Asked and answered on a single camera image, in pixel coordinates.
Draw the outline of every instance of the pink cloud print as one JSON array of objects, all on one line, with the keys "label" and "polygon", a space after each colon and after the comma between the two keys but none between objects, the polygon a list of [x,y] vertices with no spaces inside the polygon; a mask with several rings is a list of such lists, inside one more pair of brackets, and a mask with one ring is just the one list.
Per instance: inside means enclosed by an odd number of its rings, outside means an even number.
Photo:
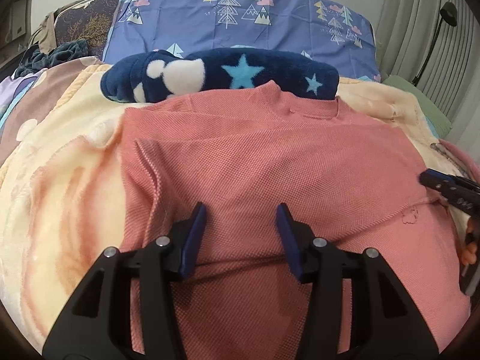
[{"label": "pink cloud print", "polygon": [[271,7],[274,6],[273,0],[260,0],[257,1],[257,5],[270,5]]},{"label": "pink cloud print", "polygon": [[353,27],[352,27],[352,31],[353,31],[354,33],[358,34],[358,35],[361,35],[361,34],[362,34],[362,32],[358,29],[357,26],[353,26]]},{"label": "pink cloud print", "polygon": [[330,5],[329,8],[335,12],[338,12],[338,13],[342,13],[343,12],[343,9],[340,8],[337,4],[335,5]]},{"label": "pink cloud print", "polygon": [[138,0],[133,3],[136,7],[141,7],[142,5],[150,5],[148,0]]}]

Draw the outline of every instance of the lamp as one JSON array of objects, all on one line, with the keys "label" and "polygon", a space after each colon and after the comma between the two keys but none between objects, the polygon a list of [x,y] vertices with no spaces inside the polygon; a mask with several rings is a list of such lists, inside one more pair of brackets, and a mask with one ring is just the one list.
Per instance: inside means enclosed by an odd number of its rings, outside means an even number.
[{"label": "lamp", "polygon": [[455,7],[454,3],[447,1],[442,9],[440,9],[440,21],[438,22],[437,31],[433,36],[433,40],[431,41],[430,50],[428,51],[427,58],[420,69],[420,72],[416,75],[416,77],[412,80],[412,84],[417,86],[418,82],[420,81],[420,77],[425,70],[428,60],[430,59],[431,53],[434,50],[435,42],[437,41],[438,34],[440,33],[440,27],[442,25],[442,21],[445,21],[449,26],[456,27],[457,26],[457,18],[458,18],[458,11],[457,7]]}]

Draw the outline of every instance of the silver bolt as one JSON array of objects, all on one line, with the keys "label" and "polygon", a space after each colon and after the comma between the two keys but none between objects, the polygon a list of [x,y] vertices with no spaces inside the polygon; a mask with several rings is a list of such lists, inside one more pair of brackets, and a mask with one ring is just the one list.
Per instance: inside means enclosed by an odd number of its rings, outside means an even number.
[{"label": "silver bolt", "polygon": [[379,253],[378,253],[378,250],[372,248],[372,247],[369,247],[366,251],[366,254],[368,257],[370,257],[371,259],[374,259],[374,258],[377,258]]},{"label": "silver bolt", "polygon": [[117,248],[114,246],[109,246],[103,251],[105,257],[113,257],[117,254]]},{"label": "silver bolt", "polygon": [[325,238],[314,238],[313,239],[313,246],[317,247],[317,248],[323,248],[325,246],[327,246],[327,240]]},{"label": "silver bolt", "polygon": [[162,235],[155,240],[155,243],[158,246],[167,246],[170,243],[170,238],[168,238],[166,235]]}]

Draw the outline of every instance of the pink shirt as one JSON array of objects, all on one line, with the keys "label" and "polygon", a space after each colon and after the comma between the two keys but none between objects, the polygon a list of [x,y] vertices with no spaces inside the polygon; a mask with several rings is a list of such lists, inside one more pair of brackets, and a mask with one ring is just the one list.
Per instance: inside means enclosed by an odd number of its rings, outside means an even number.
[{"label": "pink shirt", "polygon": [[[285,263],[275,229],[280,202],[342,249],[377,248],[440,349],[467,319],[453,222],[418,183],[425,164],[399,128],[341,100],[297,98],[273,81],[129,108],[122,128],[122,250],[166,234],[198,200],[207,205],[195,276],[173,286],[190,358],[295,357],[310,288]],[[133,345],[141,350],[134,295]],[[341,350],[350,331],[344,298]]]}]

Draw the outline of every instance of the star print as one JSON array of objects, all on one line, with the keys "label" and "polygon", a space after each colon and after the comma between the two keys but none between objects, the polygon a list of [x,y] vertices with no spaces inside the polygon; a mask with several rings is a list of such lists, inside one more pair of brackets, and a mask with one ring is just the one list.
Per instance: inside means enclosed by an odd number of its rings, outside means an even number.
[{"label": "star print", "polygon": [[230,75],[232,78],[232,83],[230,84],[230,89],[238,88],[254,88],[253,78],[260,73],[263,69],[263,66],[250,66],[247,63],[247,57],[243,54],[238,61],[237,66],[222,65],[222,68]]},{"label": "star print", "polygon": [[317,81],[315,73],[313,74],[313,77],[311,79],[309,79],[308,77],[305,77],[305,79],[308,81],[308,89],[306,91],[312,91],[313,93],[315,93],[316,96],[318,87],[323,86],[323,84]]}]

